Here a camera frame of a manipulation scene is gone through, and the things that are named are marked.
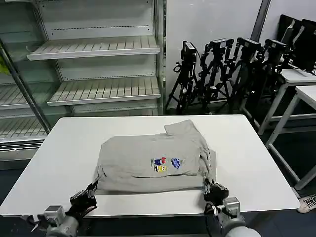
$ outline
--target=printed logo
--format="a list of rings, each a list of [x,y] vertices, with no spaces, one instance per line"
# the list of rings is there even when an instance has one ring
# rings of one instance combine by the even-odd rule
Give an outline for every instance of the printed logo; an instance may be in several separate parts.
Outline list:
[[[155,159],[154,160],[154,165],[163,165],[166,163],[166,157],[163,157],[161,159]]]
[[[155,166],[154,169],[156,172],[165,172],[167,171],[167,166],[159,165],[159,166]]]
[[[172,163],[173,167],[175,167],[177,169],[180,168],[180,159],[172,158],[171,163]]]

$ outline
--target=sneaker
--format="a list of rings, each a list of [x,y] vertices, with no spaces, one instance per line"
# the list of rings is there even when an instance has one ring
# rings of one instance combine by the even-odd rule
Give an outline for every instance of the sneaker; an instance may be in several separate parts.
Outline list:
[[[299,213],[307,213],[316,208],[316,195],[311,195],[300,199],[301,207],[297,209]]]

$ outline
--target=folded t-shirt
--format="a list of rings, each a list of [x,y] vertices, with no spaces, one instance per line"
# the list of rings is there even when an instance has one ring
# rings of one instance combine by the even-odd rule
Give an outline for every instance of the folded t-shirt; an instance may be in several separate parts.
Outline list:
[[[99,162],[107,176],[158,178],[197,175],[200,146],[167,134],[116,136],[102,145]]]
[[[190,120],[166,125],[167,134],[117,136],[100,151],[97,193],[164,192],[199,188],[215,180],[216,157]]]

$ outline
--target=white table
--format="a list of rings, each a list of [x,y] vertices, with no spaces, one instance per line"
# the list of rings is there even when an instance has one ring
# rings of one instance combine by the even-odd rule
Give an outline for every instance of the white table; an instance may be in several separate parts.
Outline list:
[[[43,213],[69,207],[69,197],[92,181],[101,144],[115,135],[164,133],[191,119],[217,153],[217,182],[243,212],[295,209],[299,202],[246,117],[242,115],[62,118],[45,139],[0,207],[0,215]],[[202,214],[202,192],[98,195],[93,217]]]
[[[275,130],[268,139],[266,147],[270,149],[281,160],[281,162],[285,165],[285,168],[296,180],[297,184],[295,185],[295,189],[301,190],[316,177],[316,166],[314,166],[314,168],[312,168],[310,172],[308,172],[302,179],[300,179],[273,145],[273,142],[277,139],[279,134],[283,133],[283,130],[285,130],[284,126],[300,100],[303,100],[305,103],[309,104],[316,110],[316,86],[298,86],[296,87],[296,91],[296,95],[293,97],[280,122],[277,124]],[[298,131],[312,131],[312,128],[302,127],[298,129]]]
[[[300,85],[316,85],[316,76],[313,76],[310,73],[307,73],[300,69],[283,69],[281,73],[284,78],[284,84],[280,87],[277,92],[275,99],[273,100],[271,107],[266,114],[263,122],[259,124],[256,120],[254,120],[255,125],[258,128],[258,134],[262,135],[266,130],[269,122],[271,121],[279,121],[281,116],[273,116],[276,112],[286,90],[291,86],[300,86]],[[249,111],[244,107],[246,104],[246,100],[243,102],[241,106],[241,110],[245,111],[249,117],[252,117]],[[311,119],[316,118],[316,114],[309,115],[292,115],[290,119]]]

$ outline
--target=black tripod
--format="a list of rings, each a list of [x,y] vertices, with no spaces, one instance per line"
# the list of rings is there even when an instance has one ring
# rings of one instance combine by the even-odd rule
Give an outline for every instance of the black tripod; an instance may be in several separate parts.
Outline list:
[[[241,46],[242,49],[240,60],[235,63]],[[256,52],[258,52],[256,57],[257,60],[252,62]],[[232,85],[232,93],[230,98],[228,98],[227,102],[224,103],[216,111],[216,113],[220,112],[227,103],[229,104],[230,113],[233,112],[233,108],[236,104],[241,104],[241,101],[243,100],[245,94],[247,93],[253,82],[253,72],[256,70],[257,65],[260,65],[263,60],[263,48],[261,47],[260,43],[245,38],[237,39],[234,57],[233,59],[229,59],[227,61],[227,65],[229,65],[230,67],[229,73],[227,75],[227,80],[230,80],[233,77],[233,73],[239,67],[240,69],[236,81],[233,82],[230,80],[230,83]]]
[[[183,47],[181,50],[181,60],[182,64],[179,62],[174,67],[174,72],[180,73],[177,81],[172,89],[172,92],[169,94],[169,99],[166,103],[166,110],[170,104],[171,99],[174,99],[178,102],[176,114],[182,115],[190,103],[194,101],[192,97],[193,81],[197,84],[197,77],[195,75],[195,68],[197,62],[197,50],[189,42],[183,41]],[[174,93],[180,85],[180,94],[179,99],[174,96]]]
[[[282,63],[280,62],[281,57],[284,53],[288,52],[286,44],[276,40],[266,40],[264,46],[264,52],[268,51],[268,59],[262,64],[261,70],[258,70],[256,76],[258,80],[251,89],[252,93],[249,95],[249,112],[253,114],[259,104],[260,99],[267,93],[271,98],[277,92],[277,85],[280,79],[280,73],[282,72]]]
[[[233,47],[233,39],[219,39],[211,41],[210,44],[205,46],[204,54],[201,56],[200,66],[202,67],[202,72],[199,73],[200,80],[197,82],[193,95],[197,95],[197,99],[202,102],[202,112],[209,113],[207,105],[214,100],[217,100],[219,93],[229,98],[229,90],[227,86],[228,78],[226,77],[228,58]],[[212,50],[214,59],[207,66],[206,59]],[[216,75],[221,70],[220,83],[215,85]],[[206,77],[210,74],[210,79],[207,84],[205,84]]]

